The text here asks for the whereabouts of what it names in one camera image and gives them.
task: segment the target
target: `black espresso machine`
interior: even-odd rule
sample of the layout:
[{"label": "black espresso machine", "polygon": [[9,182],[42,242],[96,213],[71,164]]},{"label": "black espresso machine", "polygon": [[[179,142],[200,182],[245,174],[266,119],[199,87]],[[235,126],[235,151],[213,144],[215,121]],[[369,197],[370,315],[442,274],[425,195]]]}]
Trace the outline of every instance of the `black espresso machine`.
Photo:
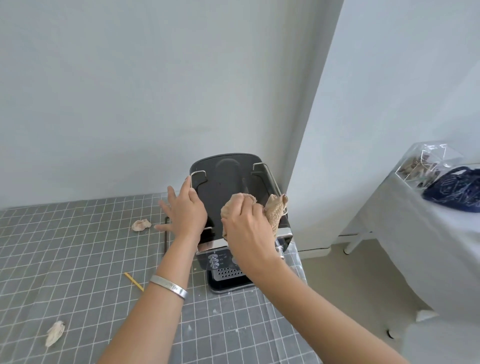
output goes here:
[{"label": "black espresso machine", "polygon": [[[220,209],[237,193],[251,194],[263,206],[271,194],[280,196],[280,189],[268,166],[253,154],[222,154],[195,162],[190,167],[190,175],[192,187],[208,214],[196,256],[202,269],[207,271],[210,289],[221,293],[253,285],[236,264],[227,241],[222,237]],[[285,209],[275,241],[282,256],[291,240]]]}]

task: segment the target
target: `brown cloth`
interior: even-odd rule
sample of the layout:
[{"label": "brown cloth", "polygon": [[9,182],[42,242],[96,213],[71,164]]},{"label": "brown cloth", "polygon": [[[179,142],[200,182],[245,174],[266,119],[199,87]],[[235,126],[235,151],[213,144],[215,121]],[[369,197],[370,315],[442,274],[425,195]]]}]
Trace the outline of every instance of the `brown cloth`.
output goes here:
[{"label": "brown cloth", "polygon": [[[253,200],[255,204],[257,199],[252,196],[251,194],[243,194],[245,197],[249,197]],[[230,198],[227,203],[222,207],[220,210],[220,216],[222,218],[228,218],[230,215],[230,204],[232,202],[232,198]],[[264,215],[267,217],[270,226],[272,227],[273,236],[276,237],[276,231],[278,230],[278,223],[280,218],[283,215],[283,210],[287,207],[288,197],[287,195],[283,194],[281,196],[276,196],[271,194],[268,198],[267,203],[264,207]],[[227,233],[225,232],[225,227],[223,228],[222,236],[225,240],[227,240]]]}]

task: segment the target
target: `hand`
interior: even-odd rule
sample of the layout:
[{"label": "hand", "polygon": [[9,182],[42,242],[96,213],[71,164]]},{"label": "hand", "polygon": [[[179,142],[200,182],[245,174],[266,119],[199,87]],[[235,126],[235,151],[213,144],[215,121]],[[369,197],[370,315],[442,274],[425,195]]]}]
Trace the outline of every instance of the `hand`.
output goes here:
[{"label": "hand", "polygon": [[163,200],[158,204],[170,218],[171,223],[155,225],[155,229],[170,231],[175,234],[175,238],[186,238],[198,243],[207,222],[207,211],[197,192],[190,187],[190,176],[185,179],[178,197],[175,196],[172,186],[168,186],[167,190],[170,207]]},{"label": "hand", "polygon": [[237,194],[230,205],[230,215],[222,219],[228,246],[241,270],[254,283],[272,265],[282,264],[275,250],[275,237],[261,204]]}]

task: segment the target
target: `yellow pencil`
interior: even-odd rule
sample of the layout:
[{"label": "yellow pencil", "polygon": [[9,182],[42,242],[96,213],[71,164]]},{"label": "yellow pencil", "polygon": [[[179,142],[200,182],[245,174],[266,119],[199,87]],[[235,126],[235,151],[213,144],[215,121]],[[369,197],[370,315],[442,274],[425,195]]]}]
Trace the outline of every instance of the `yellow pencil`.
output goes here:
[{"label": "yellow pencil", "polygon": [[135,286],[137,286],[138,288],[140,288],[140,290],[141,290],[142,292],[144,291],[144,288],[143,288],[140,284],[138,284],[137,281],[134,280],[133,277],[132,277],[130,274],[128,274],[127,272],[125,272],[124,275],[126,275],[127,278],[128,278],[129,280],[131,280],[132,283],[133,283]]}]

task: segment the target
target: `grid mat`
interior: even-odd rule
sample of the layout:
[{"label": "grid mat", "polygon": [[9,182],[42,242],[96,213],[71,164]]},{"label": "grid mat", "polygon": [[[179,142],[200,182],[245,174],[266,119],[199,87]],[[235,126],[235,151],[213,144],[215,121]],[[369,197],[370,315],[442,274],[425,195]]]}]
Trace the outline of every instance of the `grid mat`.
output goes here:
[{"label": "grid mat", "polygon": [[[166,194],[12,208],[0,212],[0,363],[95,363],[140,297],[164,251],[164,234],[130,230],[166,216]],[[292,242],[285,260],[305,275]],[[257,288],[214,294],[194,260],[169,362],[319,363]],[[62,337],[45,348],[57,320]]]}]

